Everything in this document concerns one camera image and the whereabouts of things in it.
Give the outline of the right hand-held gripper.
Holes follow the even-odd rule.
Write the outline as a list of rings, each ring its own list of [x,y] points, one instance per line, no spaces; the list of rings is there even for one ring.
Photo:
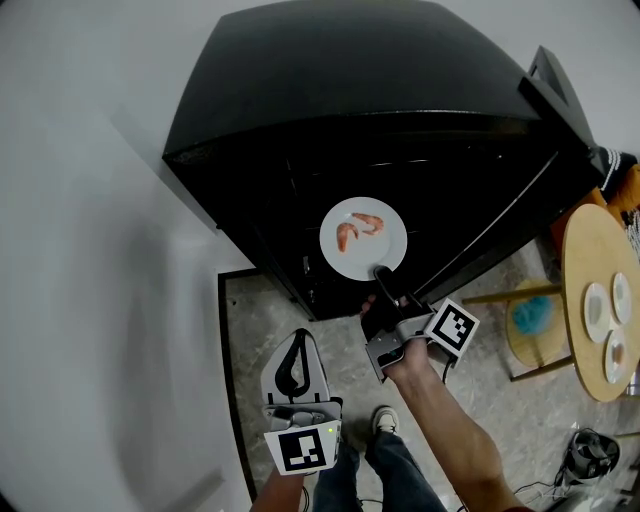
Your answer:
[[[361,314],[361,328],[377,379],[386,380],[384,370],[404,359],[405,346],[414,339],[433,345],[432,357],[447,370],[455,367],[480,321],[449,299],[436,309],[405,295],[401,281],[384,265],[375,267],[373,275],[384,295],[378,294]]]

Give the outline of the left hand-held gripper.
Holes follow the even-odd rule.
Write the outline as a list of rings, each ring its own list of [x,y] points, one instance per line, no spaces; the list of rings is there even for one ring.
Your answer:
[[[304,348],[300,349],[300,334]],[[302,386],[305,392],[296,393]],[[261,377],[264,416],[269,429],[264,438],[282,476],[331,469],[338,458],[343,401],[330,398],[317,345],[306,329],[297,329],[280,343]]]

